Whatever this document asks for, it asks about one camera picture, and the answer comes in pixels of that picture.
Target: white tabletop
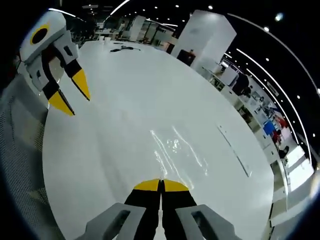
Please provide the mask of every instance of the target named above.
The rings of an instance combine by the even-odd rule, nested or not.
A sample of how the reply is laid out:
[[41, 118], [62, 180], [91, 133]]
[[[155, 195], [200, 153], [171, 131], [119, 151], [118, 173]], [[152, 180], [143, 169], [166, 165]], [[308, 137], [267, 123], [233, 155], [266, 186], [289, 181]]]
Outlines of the white tabletop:
[[[82, 235], [136, 184], [160, 177], [187, 185], [197, 204], [230, 221], [243, 240], [260, 239], [274, 176], [242, 117], [166, 52], [135, 43], [125, 45], [141, 51], [109, 52], [121, 47], [110, 45], [91, 41], [80, 49], [91, 101], [64, 75], [60, 87], [75, 116], [50, 107], [46, 120], [44, 182], [64, 237]], [[159, 228], [155, 239], [164, 239]]]

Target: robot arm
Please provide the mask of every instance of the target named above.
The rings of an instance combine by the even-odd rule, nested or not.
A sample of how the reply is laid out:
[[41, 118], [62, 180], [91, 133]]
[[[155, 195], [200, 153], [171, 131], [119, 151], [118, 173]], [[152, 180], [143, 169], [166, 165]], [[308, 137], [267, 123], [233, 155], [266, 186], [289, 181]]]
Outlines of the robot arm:
[[23, 40], [20, 47], [21, 61], [32, 78], [32, 83], [43, 91], [49, 103], [64, 113], [75, 115], [66, 97], [50, 72], [49, 62], [57, 57], [74, 85], [89, 101], [90, 93], [84, 70], [79, 65], [76, 44], [66, 28], [62, 13], [46, 12]]

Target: ceiling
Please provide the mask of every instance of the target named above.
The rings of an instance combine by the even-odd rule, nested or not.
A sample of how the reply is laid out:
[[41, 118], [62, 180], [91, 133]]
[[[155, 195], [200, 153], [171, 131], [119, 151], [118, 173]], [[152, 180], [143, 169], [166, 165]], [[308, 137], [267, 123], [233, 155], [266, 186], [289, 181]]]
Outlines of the ceiling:
[[[92, 17], [105, 19], [122, 2], [123, 0], [79, 0], [76, 2], [63, 0], [62, 9], [83, 19]], [[82, 6], [89, 4], [98, 5], [98, 7], [94, 7], [92, 11], [89, 8], [83, 9]], [[310, 144], [319, 153], [320, 95], [317, 94], [310, 78], [298, 61], [265, 31], [227, 14], [240, 16], [261, 27], [268, 26], [269, 32], [285, 43], [301, 60], [316, 86], [320, 88], [318, 70], [320, 48], [316, 43], [318, 31], [313, 29], [313, 25], [318, 22], [315, 12], [316, 6], [312, 7], [310, 4], [288, 5], [287, 1], [281, 0], [198, 0], [189, 2], [185, 0], [131, 0], [115, 12], [113, 17], [134, 18], [136, 15], [142, 15], [161, 23], [178, 25], [176, 33], [180, 33], [187, 24], [190, 14], [197, 9], [224, 14], [228, 18], [237, 32], [237, 36], [228, 50], [232, 56], [232, 59], [229, 60], [231, 62], [237, 60], [236, 65], [240, 66], [240, 69], [245, 73], [248, 74], [246, 71], [248, 68], [259, 79], [267, 79], [274, 86], [280, 93], [278, 99], [279, 102], [283, 100], [281, 105], [288, 118], [291, 122], [295, 121], [293, 124], [295, 131], [303, 136], [304, 133], [297, 115], [279, 88], [259, 67], [236, 49], [247, 53], [276, 79], [300, 115]], [[283, 13], [284, 17], [281, 21], [275, 21], [277, 13]]]

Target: white table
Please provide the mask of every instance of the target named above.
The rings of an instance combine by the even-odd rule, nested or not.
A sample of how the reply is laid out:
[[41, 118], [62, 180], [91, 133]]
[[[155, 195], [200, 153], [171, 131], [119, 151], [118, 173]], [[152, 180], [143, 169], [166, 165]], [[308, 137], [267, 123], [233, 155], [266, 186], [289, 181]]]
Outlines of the white table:
[[[82, 235], [89, 220], [124, 202], [136, 184], [160, 177], [187, 185], [243, 240], [260, 239], [274, 176], [248, 125], [184, 63], [150, 46], [125, 45], [141, 51], [112, 53], [120, 46], [86, 42], [79, 62], [91, 101], [64, 75], [60, 87], [76, 115], [49, 109], [43, 175], [64, 237]], [[161, 228], [155, 239], [164, 239]]]

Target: desk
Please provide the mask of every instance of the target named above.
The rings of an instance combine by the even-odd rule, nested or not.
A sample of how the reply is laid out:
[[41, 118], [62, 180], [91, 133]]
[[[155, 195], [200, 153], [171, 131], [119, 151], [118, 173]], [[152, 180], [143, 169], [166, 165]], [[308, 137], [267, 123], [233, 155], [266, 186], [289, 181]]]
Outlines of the desk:
[[[240, 238], [260, 239], [274, 176], [248, 125], [184, 63], [150, 46], [125, 45], [141, 51], [109, 52], [119, 46], [87, 41], [79, 63], [91, 101], [63, 75], [60, 87], [75, 116], [49, 108], [43, 175], [64, 237], [82, 235], [89, 220], [123, 203], [136, 184], [168, 178], [187, 185], [194, 200], [230, 221]], [[164, 239], [161, 228], [155, 239]]]

